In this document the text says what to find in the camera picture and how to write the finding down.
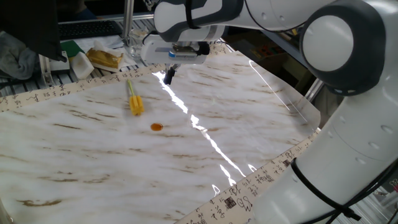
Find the table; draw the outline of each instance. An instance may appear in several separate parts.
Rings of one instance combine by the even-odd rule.
[[[239,52],[0,113],[18,223],[173,223],[316,130],[319,112]],[[152,123],[163,130],[152,131]]]

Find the keyboard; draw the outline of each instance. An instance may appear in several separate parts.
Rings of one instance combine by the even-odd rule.
[[[120,35],[122,29],[115,21],[78,22],[59,24],[60,40]]]

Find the orange stain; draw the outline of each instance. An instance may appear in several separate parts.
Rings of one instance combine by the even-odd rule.
[[[151,130],[153,131],[161,131],[163,129],[163,125],[154,123],[150,126]]]

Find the gray cloth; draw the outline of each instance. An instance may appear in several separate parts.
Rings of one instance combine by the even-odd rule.
[[[0,32],[0,77],[26,80],[33,74],[37,54],[15,37]]]

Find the black cable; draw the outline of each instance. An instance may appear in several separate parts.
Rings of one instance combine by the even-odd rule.
[[[387,169],[385,169],[381,174],[379,174],[370,184],[368,184],[360,193],[358,193],[355,197],[353,197],[350,201],[348,201],[344,206],[352,206],[362,199],[366,198],[368,195],[373,193],[376,189],[378,189],[385,181],[388,180],[388,178],[391,177],[392,174],[397,170],[398,168],[398,160],[394,161]],[[341,213],[337,212],[336,210],[328,212],[318,218],[315,218],[313,220],[307,221],[302,224],[313,224],[316,222],[319,222],[321,220],[324,220],[328,217],[331,217],[326,224],[331,224],[332,221],[334,221]]]
[[[398,213],[398,208],[397,208],[397,205],[396,205],[396,211],[394,212],[394,214],[392,215],[390,220],[388,220],[387,224],[390,224],[392,222],[392,220],[396,217],[397,213]]]
[[[246,9],[248,9],[248,13],[249,13],[249,16],[251,17],[251,19],[257,24],[257,26],[259,26],[261,29],[264,29],[264,30],[266,30],[266,31],[268,31],[268,32],[274,32],[274,33],[287,32],[287,31],[290,31],[290,30],[292,30],[292,29],[296,29],[296,28],[298,28],[298,27],[300,27],[300,26],[302,26],[302,25],[304,25],[304,24],[306,23],[306,21],[305,21],[305,22],[303,22],[303,23],[301,23],[301,24],[299,24],[299,25],[297,25],[297,26],[295,26],[295,27],[293,27],[293,28],[287,29],[287,30],[277,30],[277,31],[275,31],[275,30],[269,30],[269,29],[264,28],[262,25],[260,25],[260,23],[258,23],[258,22],[256,21],[256,19],[253,17],[253,15],[252,15],[251,12],[250,12],[249,5],[248,5],[247,0],[244,0],[244,3],[245,3],[245,5],[246,5]]]

